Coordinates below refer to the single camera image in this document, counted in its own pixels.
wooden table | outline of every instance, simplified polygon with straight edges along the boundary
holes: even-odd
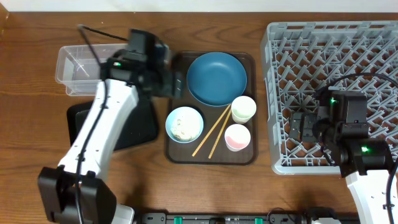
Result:
[[[108,186],[119,203],[141,210],[267,213],[312,206],[355,212],[337,175],[281,176],[271,170],[260,41],[279,21],[397,20],[398,14],[324,13],[11,13],[0,42],[0,222],[46,223],[37,188],[43,166],[56,167],[69,150],[66,111],[90,97],[69,97],[54,80],[60,47],[84,44],[77,24],[127,36],[128,28],[157,34],[179,50],[247,52],[256,60],[259,156],[245,167],[182,166],[164,156],[166,100],[154,99],[156,141],[114,153]],[[90,34],[94,44],[114,39]]]

green led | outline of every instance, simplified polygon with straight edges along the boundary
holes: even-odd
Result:
[[[333,97],[330,99],[330,103],[331,104],[333,104],[333,103],[337,103],[337,100],[335,100]]]
[[[361,149],[362,149],[363,152],[368,152],[369,151],[368,147],[366,147],[366,146],[362,146]]]

chopsticks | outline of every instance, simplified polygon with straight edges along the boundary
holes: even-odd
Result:
[[[193,152],[192,156],[195,156],[197,154],[197,152],[199,151],[199,149],[201,148],[201,146],[205,143],[205,141],[207,140],[207,138],[209,137],[209,135],[211,134],[211,132],[213,132],[213,130],[216,128],[217,124],[221,121],[222,117],[224,116],[224,114],[229,110],[229,107],[231,107],[231,105],[228,105],[227,108],[224,110],[224,112],[221,114],[221,116],[218,118],[218,120],[216,121],[216,123],[213,125],[213,127],[211,127],[210,131],[207,133],[207,135],[205,136],[205,138],[202,140],[202,142],[199,144],[199,146],[197,147],[197,149],[195,150],[195,152]]]
[[[214,150],[216,149],[216,146],[217,146],[217,144],[218,144],[218,140],[220,140],[220,137],[221,137],[221,135],[222,135],[222,133],[223,133],[223,131],[224,131],[225,125],[226,125],[226,123],[227,123],[229,117],[231,116],[231,111],[232,111],[232,110],[229,110],[228,115],[227,115],[226,118],[225,118],[223,127],[221,127],[220,133],[218,133],[216,142],[214,143],[214,146],[213,146],[213,148],[211,149],[211,153],[210,153],[210,155],[209,155],[209,159],[211,159],[211,157],[213,156],[213,152],[214,152]]]

